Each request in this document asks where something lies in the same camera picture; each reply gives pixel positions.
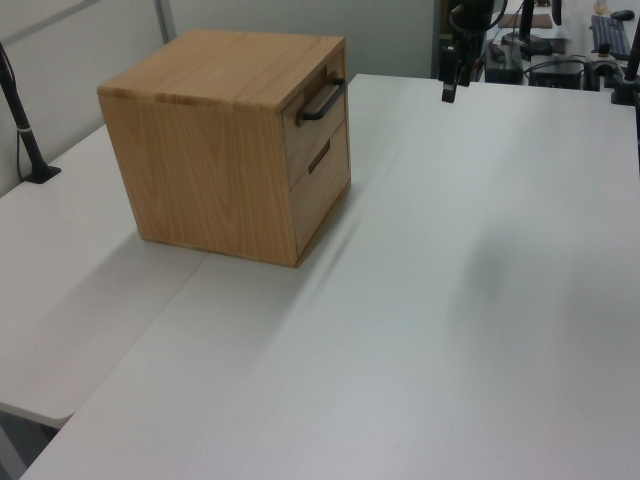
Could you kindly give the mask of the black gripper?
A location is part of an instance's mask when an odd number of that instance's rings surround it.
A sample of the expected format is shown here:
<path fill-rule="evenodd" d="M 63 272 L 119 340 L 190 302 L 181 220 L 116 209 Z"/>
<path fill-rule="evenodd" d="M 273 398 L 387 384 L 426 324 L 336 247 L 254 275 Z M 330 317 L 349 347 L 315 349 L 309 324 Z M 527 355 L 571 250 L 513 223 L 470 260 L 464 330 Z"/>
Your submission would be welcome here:
<path fill-rule="evenodd" d="M 473 67 L 473 43 L 481 44 L 489 29 L 494 9 L 493 0 L 459 0 L 449 2 L 449 25 L 453 45 L 440 53 L 439 80 L 442 82 L 442 101 L 453 103 L 457 88 L 457 63 L 460 47 L 458 85 L 468 86 Z"/>

